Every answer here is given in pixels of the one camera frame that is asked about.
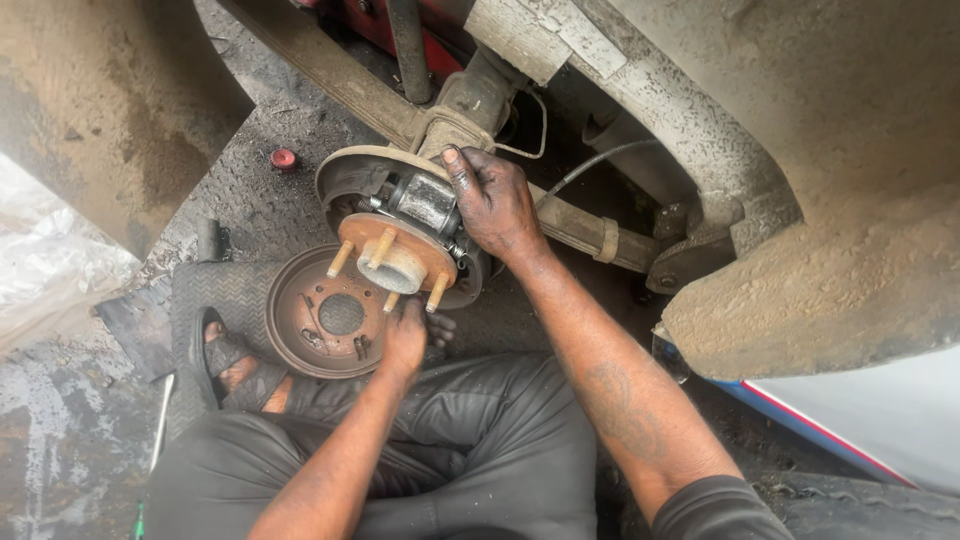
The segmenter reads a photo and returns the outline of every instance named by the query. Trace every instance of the red cap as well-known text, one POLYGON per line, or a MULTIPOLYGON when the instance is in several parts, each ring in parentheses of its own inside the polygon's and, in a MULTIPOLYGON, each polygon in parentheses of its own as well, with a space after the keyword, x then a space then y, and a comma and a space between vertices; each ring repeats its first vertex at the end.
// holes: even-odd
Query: red cap
POLYGON ((270 155, 270 164, 285 173, 297 168, 297 155, 286 148, 277 148, 270 155))

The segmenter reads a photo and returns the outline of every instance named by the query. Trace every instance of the gray pants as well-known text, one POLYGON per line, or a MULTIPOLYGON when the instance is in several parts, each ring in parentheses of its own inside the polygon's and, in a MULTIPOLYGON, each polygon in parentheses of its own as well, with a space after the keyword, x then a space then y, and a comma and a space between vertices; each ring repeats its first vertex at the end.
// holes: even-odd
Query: gray pants
MULTIPOLYGON (((152 540, 246 536, 369 377, 296 378, 287 412, 223 410, 168 445, 147 483, 152 540)), ((544 353, 435 362, 400 405, 354 538, 596 536, 596 439, 544 353)))

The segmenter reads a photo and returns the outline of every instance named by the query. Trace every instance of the black floor mat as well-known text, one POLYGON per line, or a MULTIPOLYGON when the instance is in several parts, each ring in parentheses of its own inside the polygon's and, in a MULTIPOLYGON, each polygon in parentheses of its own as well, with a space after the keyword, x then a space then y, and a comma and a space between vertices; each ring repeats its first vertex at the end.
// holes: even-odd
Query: black floor mat
POLYGON ((283 364, 264 326, 267 290, 282 265, 282 262, 201 262, 182 264, 174 270, 170 324, 177 388, 170 399, 167 440, 179 435, 206 411, 186 357, 191 328, 201 307, 215 307, 227 328, 241 333, 258 358, 283 364))

